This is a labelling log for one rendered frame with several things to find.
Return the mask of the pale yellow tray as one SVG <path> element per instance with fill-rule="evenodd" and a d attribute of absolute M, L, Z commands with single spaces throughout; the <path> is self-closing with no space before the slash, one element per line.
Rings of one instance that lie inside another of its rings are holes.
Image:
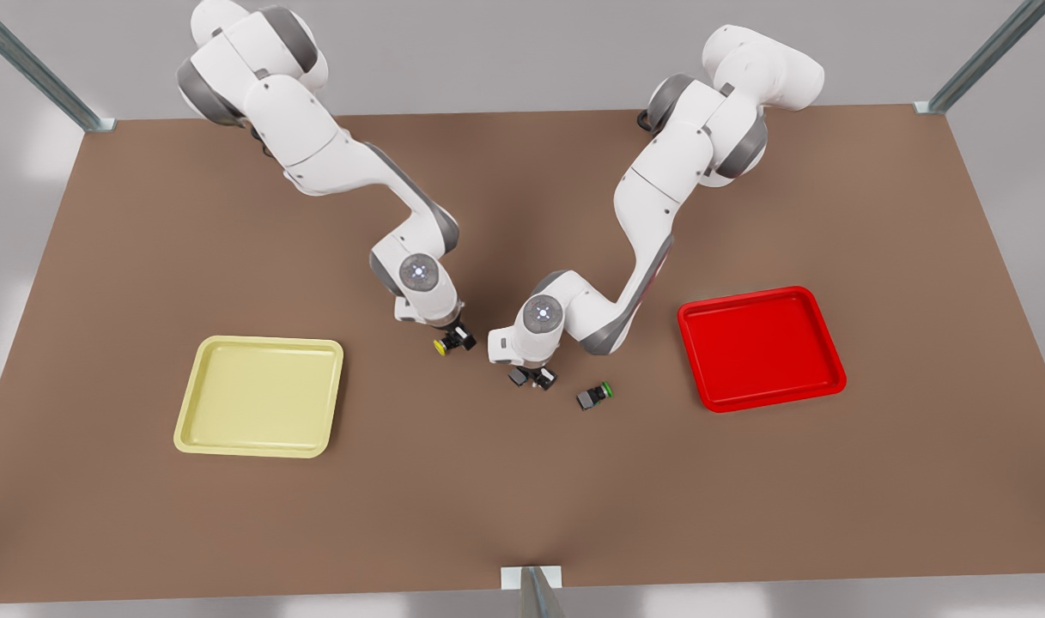
<path fill-rule="evenodd" d="M 180 452 L 318 457 L 329 445 L 344 349 L 332 340 L 209 336 L 173 431 Z"/>

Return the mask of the red tray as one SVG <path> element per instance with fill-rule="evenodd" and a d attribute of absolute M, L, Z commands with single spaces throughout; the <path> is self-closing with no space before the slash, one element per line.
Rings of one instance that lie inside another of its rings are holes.
<path fill-rule="evenodd" d="M 847 387 L 820 306 L 805 287 L 688 302 L 677 324 L 700 400 L 717 414 Z"/>

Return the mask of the yellow push-button switch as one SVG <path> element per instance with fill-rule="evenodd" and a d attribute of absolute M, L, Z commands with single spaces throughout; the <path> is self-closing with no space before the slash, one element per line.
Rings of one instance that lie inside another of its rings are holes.
<path fill-rule="evenodd" d="M 477 339 L 463 325 L 455 325 L 451 329 L 444 331 L 440 339 L 434 340 L 434 348 L 442 356 L 447 356 L 456 348 L 475 348 Z"/>

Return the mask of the silver frame post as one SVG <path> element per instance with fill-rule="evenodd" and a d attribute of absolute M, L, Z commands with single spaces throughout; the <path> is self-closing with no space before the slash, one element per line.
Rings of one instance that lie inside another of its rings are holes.
<path fill-rule="evenodd" d="M 504 566 L 500 588 L 519 592 L 518 618 L 566 618 L 555 594 L 562 588 L 561 566 Z"/>
<path fill-rule="evenodd" d="M 929 100 L 912 102 L 918 116 L 944 116 L 1045 16 L 1045 0 L 1022 0 Z"/>
<path fill-rule="evenodd" d="M 16 38 L 3 21 L 0 21 L 0 56 L 7 60 L 13 68 L 85 132 L 110 132 L 117 125 L 115 118 L 99 116 L 83 101 L 42 59 Z"/>

